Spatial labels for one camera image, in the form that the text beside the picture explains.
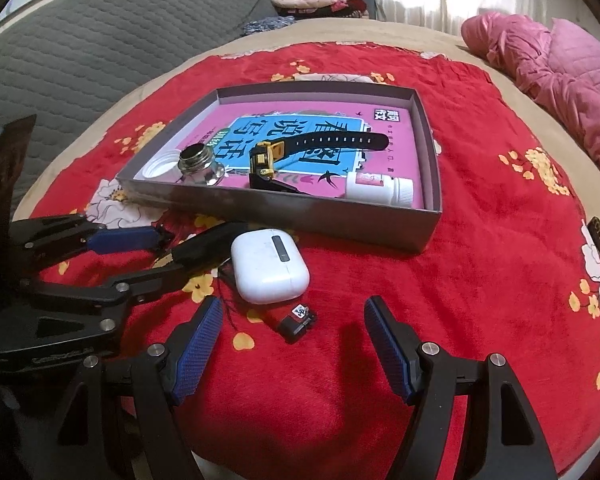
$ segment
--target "pink cushion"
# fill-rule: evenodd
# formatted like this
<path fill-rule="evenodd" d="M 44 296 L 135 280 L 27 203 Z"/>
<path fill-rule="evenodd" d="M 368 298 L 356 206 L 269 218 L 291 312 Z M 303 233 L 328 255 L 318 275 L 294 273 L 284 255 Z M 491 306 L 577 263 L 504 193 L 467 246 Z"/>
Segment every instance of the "pink cushion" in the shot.
<path fill-rule="evenodd" d="M 567 20 L 549 31 L 526 16 L 487 12 L 462 24 L 469 49 L 512 77 L 600 165 L 600 42 Z"/>
<path fill-rule="evenodd" d="M 590 84 L 600 93 L 600 42 L 575 23 L 554 20 L 549 67 Z"/>

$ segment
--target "white plastic bottle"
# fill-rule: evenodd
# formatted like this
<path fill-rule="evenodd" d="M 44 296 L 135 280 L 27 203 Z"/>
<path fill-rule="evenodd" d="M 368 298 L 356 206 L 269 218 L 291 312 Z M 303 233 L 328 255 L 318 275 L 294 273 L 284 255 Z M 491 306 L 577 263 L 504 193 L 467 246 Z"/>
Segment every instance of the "white plastic bottle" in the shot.
<path fill-rule="evenodd" d="M 349 171 L 345 198 L 371 204 L 411 207 L 413 181 L 378 173 Z"/>

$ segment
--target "smartwatch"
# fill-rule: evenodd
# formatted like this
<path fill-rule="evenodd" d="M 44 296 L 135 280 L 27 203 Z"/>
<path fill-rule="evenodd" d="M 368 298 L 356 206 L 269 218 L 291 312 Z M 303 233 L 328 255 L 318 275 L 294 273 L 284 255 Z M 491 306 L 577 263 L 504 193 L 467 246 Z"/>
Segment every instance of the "smartwatch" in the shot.
<path fill-rule="evenodd" d="M 249 186 L 251 189 L 304 193 L 285 182 L 274 180 L 273 164 L 279 160 L 317 148 L 349 148 L 380 152 L 389 145 L 389 137 L 375 132 L 330 130 L 282 137 L 258 142 L 249 151 Z"/>

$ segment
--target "blue gripper pad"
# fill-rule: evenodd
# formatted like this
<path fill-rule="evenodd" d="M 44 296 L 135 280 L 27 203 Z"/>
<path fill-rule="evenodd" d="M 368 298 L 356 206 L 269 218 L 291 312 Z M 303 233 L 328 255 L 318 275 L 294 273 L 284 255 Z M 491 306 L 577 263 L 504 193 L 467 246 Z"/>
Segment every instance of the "blue gripper pad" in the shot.
<path fill-rule="evenodd" d="M 392 392 L 410 404 L 414 391 L 409 380 L 409 362 L 372 298 L 365 303 L 365 326 Z"/>
<path fill-rule="evenodd" d="M 191 321 L 178 325 L 165 343 L 169 350 L 162 386 L 173 406 L 195 393 L 222 327 L 222 303 L 207 296 Z"/>
<path fill-rule="evenodd" d="M 126 253 L 160 246 L 160 233 L 153 227 L 101 229 L 87 240 L 87 249 L 97 254 Z"/>

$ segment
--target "airpods case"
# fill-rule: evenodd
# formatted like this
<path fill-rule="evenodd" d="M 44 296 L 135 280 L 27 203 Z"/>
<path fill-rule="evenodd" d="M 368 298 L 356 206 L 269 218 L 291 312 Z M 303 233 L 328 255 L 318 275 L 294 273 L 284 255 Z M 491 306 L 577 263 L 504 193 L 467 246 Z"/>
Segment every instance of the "airpods case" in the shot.
<path fill-rule="evenodd" d="M 231 245 L 235 285 L 249 303 L 292 300 L 309 286 L 307 269 L 293 238 L 278 229 L 250 231 Z"/>

